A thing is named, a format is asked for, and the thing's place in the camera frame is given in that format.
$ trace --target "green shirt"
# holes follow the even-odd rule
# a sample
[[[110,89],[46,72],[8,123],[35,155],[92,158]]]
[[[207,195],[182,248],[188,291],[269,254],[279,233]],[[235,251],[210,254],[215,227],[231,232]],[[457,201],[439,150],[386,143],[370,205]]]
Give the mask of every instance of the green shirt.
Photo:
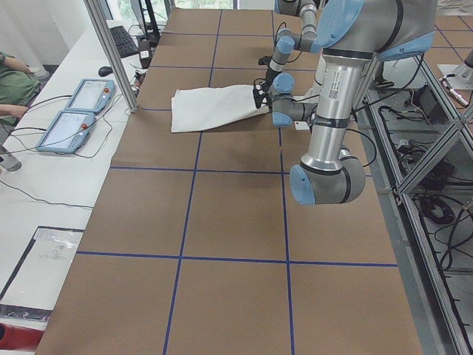
[[[39,81],[34,75],[11,70],[3,63],[0,64],[0,104],[26,106],[35,96]]]

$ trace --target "robotic arm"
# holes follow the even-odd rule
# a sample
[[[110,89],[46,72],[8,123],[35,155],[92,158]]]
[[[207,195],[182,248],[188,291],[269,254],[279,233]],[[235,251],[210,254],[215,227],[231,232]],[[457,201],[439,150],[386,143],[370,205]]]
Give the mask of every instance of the robotic arm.
[[[358,158],[342,146],[361,71],[375,53],[379,61],[393,61],[426,52],[434,39],[436,7],[436,0],[330,0],[315,34],[313,9],[317,3],[276,0],[276,12],[302,15],[314,25],[304,21],[298,41],[290,31],[279,31],[266,75],[271,81],[277,72],[268,90],[274,124],[288,126],[305,119],[302,112],[306,112],[312,126],[309,149],[290,171],[291,191],[299,203],[346,203],[363,192],[364,169]],[[309,110],[294,103],[293,79],[280,73],[284,59],[287,61],[294,48],[311,53],[323,49],[320,98]]]

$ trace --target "white towel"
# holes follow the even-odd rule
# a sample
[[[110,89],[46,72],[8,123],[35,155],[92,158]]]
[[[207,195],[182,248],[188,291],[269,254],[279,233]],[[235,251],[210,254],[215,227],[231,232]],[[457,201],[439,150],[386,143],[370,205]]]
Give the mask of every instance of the white towel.
[[[172,98],[171,132],[203,131],[263,113],[268,108],[255,107],[251,85],[178,90]]]

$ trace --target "computer mouse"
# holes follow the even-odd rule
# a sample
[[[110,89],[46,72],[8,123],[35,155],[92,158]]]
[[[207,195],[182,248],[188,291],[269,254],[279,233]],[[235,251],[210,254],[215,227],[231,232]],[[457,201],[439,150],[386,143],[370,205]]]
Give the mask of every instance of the computer mouse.
[[[112,74],[113,73],[113,69],[112,67],[101,67],[99,70],[98,70],[98,74],[100,76],[107,76],[108,74]]]

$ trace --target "white desk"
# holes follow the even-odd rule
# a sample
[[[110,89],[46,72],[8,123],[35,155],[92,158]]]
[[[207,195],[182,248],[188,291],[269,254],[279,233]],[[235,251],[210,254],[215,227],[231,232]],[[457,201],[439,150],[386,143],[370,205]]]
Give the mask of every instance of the white desk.
[[[129,26],[123,22],[111,22],[111,26],[117,24],[123,24],[127,29]],[[131,80],[135,74],[135,68],[132,65],[140,68],[139,58],[137,55],[133,55],[124,58],[122,62]],[[90,27],[79,38],[77,44],[71,49],[35,102],[58,95],[71,95],[82,78],[100,78],[98,69],[106,65],[109,63],[94,29]],[[113,74],[105,78],[115,79]],[[112,101],[116,100],[119,94],[120,88],[117,86],[117,93]],[[51,101],[31,109],[21,119],[17,128],[27,126],[47,128],[56,113],[65,107],[67,100],[65,98]],[[22,162],[22,168],[17,172],[2,172],[0,180],[49,202],[94,206],[108,172],[110,160],[115,153],[128,119],[128,109],[123,98],[106,114],[106,119],[113,126],[113,130],[94,158],[30,151],[17,152],[15,156]],[[86,156],[95,154],[108,131],[109,125],[103,120],[99,120],[89,140],[77,153]],[[34,147],[42,132],[20,130],[14,134],[27,147]],[[20,142],[13,137],[7,139],[5,146],[11,152],[24,149]],[[2,199],[0,206],[0,289],[2,289],[38,226],[85,229],[92,210],[50,206],[46,203],[35,202],[28,196],[4,185],[0,185],[0,195]],[[8,319],[0,319],[0,322],[13,323]],[[0,351],[0,354],[13,355],[14,352]]]

